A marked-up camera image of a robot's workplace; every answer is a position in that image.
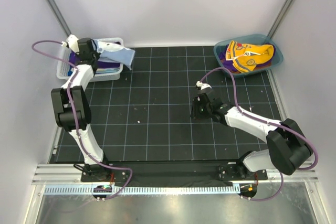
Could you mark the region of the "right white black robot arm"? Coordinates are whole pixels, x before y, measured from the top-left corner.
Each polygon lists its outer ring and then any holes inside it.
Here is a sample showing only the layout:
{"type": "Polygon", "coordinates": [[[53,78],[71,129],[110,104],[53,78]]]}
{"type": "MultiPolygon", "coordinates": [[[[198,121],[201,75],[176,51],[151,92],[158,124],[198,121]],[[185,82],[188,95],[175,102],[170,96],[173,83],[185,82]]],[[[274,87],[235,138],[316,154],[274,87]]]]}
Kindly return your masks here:
{"type": "Polygon", "coordinates": [[[249,180],[255,172],[264,169],[277,169],[285,175],[292,175],[313,154],[313,148],[303,139],[303,133],[294,120],[271,120],[231,103],[224,103],[212,88],[199,90],[193,98],[191,118],[212,119],[253,135],[267,144],[267,149],[249,151],[239,158],[236,173],[243,180],[249,180]]]}

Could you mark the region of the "light blue white towel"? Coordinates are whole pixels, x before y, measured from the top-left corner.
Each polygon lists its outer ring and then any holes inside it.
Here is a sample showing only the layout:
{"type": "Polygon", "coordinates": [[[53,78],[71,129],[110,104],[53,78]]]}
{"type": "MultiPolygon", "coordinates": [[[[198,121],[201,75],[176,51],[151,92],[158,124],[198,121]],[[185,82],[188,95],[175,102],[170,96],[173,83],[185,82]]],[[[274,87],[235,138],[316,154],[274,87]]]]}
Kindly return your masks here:
{"type": "Polygon", "coordinates": [[[132,70],[135,50],[110,41],[94,40],[100,53],[98,68],[117,68],[121,64],[132,70]]]}

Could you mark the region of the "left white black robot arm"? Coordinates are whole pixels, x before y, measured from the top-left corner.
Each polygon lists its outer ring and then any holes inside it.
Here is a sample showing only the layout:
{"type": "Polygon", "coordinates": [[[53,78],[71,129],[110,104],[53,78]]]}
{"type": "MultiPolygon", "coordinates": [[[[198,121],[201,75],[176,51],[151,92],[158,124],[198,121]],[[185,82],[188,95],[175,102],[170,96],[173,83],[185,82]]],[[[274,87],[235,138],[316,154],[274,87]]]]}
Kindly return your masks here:
{"type": "Polygon", "coordinates": [[[84,164],[74,165],[82,172],[81,181],[106,182],[111,177],[111,169],[93,134],[91,109],[85,94],[98,69],[100,54],[91,38],[79,39],[70,35],[62,45],[71,49],[78,61],[70,63],[72,74],[66,83],[51,91],[56,123],[73,137],[82,152],[84,164]]]}

